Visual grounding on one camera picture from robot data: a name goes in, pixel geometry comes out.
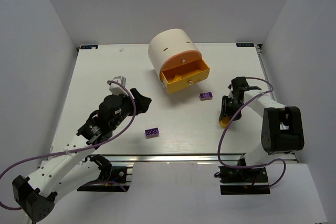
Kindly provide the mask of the yellow rounded lego brick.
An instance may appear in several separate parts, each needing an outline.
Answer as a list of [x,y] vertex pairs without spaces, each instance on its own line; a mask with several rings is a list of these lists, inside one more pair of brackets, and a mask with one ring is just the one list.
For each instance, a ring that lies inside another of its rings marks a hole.
[[219,124],[221,125],[221,127],[226,128],[228,126],[229,122],[230,122],[230,118],[226,116],[226,117],[220,119]]

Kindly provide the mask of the yellow drawer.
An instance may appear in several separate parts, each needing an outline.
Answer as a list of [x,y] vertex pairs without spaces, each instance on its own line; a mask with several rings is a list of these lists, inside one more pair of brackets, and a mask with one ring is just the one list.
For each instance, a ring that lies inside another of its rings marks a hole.
[[[199,59],[161,72],[160,80],[163,82],[167,93],[174,93],[207,79],[209,72],[209,66],[203,59]],[[182,75],[182,80],[173,83],[173,78],[177,74]]]

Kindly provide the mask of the orange drawer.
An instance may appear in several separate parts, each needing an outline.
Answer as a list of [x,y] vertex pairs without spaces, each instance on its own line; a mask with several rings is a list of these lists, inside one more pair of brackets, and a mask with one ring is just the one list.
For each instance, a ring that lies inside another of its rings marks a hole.
[[198,50],[183,51],[176,55],[171,56],[168,60],[166,60],[162,65],[160,71],[163,72],[166,70],[174,69],[186,63],[197,61],[199,59],[202,59],[202,54],[200,51]]

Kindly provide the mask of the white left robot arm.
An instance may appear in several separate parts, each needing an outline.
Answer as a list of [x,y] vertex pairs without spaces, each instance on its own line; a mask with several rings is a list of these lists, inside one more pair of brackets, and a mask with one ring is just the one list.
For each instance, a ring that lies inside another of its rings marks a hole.
[[65,155],[48,160],[27,177],[17,176],[13,182],[15,201],[33,223],[42,221],[63,196],[89,182],[114,179],[111,163],[102,155],[92,155],[98,145],[112,133],[127,116],[145,113],[151,99],[137,89],[131,96],[111,94],[93,111],[76,136],[70,141]]

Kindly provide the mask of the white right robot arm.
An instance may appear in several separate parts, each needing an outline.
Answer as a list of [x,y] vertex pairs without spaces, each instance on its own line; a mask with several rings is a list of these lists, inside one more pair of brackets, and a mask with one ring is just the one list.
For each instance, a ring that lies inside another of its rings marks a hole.
[[228,128],[241,119],[242,110],[251,108],[262,119],[260,143],[242,155],[238,169],[260,168],[272,164],[285,154],[304,148],[301,111],[296,106],[285,106],[273,100],[269,90],[248,84],[247,77],[236,77],[228,86],[229,95],[222,97],[219,123],[224,128],[219,143],[222,144]]

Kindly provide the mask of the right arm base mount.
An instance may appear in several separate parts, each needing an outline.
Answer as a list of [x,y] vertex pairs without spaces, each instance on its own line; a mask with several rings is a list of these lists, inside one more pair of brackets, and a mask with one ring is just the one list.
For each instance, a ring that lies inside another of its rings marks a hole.
[[226,162],[226,155],[219,155],[220,166],[214,174],[219,179],[221,195],[269,195],[269,180],[264,165],[249,168],[243,157]]

